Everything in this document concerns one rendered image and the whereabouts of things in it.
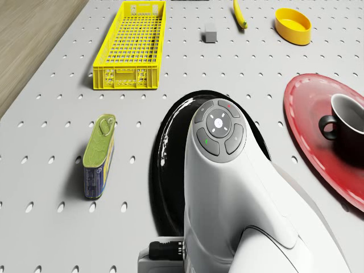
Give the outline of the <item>black plate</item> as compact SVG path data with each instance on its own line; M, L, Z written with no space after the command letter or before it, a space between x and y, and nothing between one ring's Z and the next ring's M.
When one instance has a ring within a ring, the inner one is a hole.
M149 194L160 236L184 234L184 157L188 128L196 110L215 98L233 102L212 90L189 93L171 106L159 127L150 163Z

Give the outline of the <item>banana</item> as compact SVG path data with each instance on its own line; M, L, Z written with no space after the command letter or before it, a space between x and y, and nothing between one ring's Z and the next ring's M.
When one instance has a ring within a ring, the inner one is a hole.
M233 9L234 15L237 20L237 23L241 27L241 29L245 30L248 28L247 21L245 20L244 16L242 15L242 11L240 9L238 0L233 0Z

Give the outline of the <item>yellow bowl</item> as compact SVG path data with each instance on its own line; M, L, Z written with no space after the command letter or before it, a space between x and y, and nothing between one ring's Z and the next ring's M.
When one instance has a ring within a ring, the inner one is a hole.
M305 46L311 41L311 21L294 9L279 8L275 12L275 28L290 43Z

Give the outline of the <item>yellow basket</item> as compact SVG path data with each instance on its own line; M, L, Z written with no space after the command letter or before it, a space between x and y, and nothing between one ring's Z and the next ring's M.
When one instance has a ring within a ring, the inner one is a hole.
M93 63L94 89L156 89L165 1L124 1Z

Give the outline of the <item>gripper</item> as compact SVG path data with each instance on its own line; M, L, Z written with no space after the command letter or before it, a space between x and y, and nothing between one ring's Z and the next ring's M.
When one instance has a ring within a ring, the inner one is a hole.
M157 237L140 251L138 273L185 273L184 237Z

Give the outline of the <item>black mug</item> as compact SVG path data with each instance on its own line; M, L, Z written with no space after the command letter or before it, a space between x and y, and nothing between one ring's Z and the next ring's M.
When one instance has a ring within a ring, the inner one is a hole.
M332 113L320 118L318 127L334 150L348 164L364 168L364 106L344 94L330 100Z

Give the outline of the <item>red plate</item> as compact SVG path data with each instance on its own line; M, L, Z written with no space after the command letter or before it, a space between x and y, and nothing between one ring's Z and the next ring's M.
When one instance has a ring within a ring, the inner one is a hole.
M319 120L332 112L330 99L344 94L364 106L364 96L318 74L294 77L284 92L284 109L293 135L307 159L342 197L364 212L364 140L341 144L327 140Z

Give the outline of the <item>grey cube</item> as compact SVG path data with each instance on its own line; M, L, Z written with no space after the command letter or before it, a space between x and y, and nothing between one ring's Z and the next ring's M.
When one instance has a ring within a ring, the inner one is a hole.
M217 42L217 29L214 23L206 23L205 30L202 34L202 40L204 43L216 43Z

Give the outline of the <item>flat-sided can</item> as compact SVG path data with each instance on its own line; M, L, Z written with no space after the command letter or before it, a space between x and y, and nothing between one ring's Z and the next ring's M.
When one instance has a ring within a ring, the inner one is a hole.
M114 152L115 115L103 114L94 125L83 156L84 193L99 198L105 189Z

